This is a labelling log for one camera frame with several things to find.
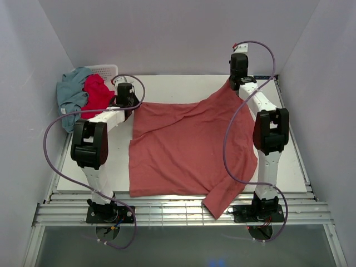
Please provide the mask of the salmon pink t-shirt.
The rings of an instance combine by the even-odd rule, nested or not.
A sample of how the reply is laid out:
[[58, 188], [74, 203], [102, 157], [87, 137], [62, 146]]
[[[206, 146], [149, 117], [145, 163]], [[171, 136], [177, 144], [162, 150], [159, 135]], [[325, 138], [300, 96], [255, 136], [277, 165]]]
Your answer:
[[143, 103], [133, 120], [132, 197], [203, 195], [219, 218], [255, 174], [254, 120], [228, 83], [196, 103]]

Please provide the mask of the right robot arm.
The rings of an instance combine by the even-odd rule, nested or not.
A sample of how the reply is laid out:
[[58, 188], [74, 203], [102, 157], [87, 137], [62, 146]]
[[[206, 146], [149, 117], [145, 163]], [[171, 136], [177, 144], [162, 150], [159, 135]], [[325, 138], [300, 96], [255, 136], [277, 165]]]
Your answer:
[[259, 89], [255, 78], [248, 76], [248, 56], [233, 53], [230, 57], [229, 82], [233, 91], [247, 102], [255, 116], [253, 144], [258, 152], [258, 181], [249, 205], [232, 208], [236, 223], [284, 221], [276, 187], [281, 153], [289, 141], [289, 111], [278, 108]]

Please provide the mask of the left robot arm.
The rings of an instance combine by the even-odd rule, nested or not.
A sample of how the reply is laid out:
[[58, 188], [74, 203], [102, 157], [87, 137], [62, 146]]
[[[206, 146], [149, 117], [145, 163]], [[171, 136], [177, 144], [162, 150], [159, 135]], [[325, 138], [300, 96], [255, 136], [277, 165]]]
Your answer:
[[105, 222], [118, 217], [118, 208], [112, 200], [115, 197], [107, 178], [105, 163], [108, 158], [108, 133], [131, 115], [132, 108], [140, 102], [134, 85], [116, 82], [117, 93], [109, 101], [110, 111], [99, 113], [90, 119], [80, 119], [75, 123], [71, 159], [83, 171], [92, 197], [87, 200], [94, 215]]

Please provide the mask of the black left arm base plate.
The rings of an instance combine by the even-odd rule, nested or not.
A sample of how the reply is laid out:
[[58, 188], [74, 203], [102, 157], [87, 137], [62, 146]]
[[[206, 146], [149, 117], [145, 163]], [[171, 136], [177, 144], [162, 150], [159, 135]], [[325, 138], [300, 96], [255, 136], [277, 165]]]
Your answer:
[[131, 224], [134, 222], [134, 206], [101, 205], [99, 207], [90, 206], [87, 210], [86, 223], [88, 224], [116, 224], [122, 222]]

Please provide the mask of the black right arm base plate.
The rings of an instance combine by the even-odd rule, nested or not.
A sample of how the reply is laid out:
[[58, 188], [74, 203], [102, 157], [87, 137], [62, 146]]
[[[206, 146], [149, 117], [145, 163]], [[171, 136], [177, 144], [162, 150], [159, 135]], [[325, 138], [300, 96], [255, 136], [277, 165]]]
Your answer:
[[234, 205], [227, 209], [228, 214], [232, 214], [236, 223], [282, 223], [285, 216], [281, 205], [276, 211], [257, 212], [252, 205]]

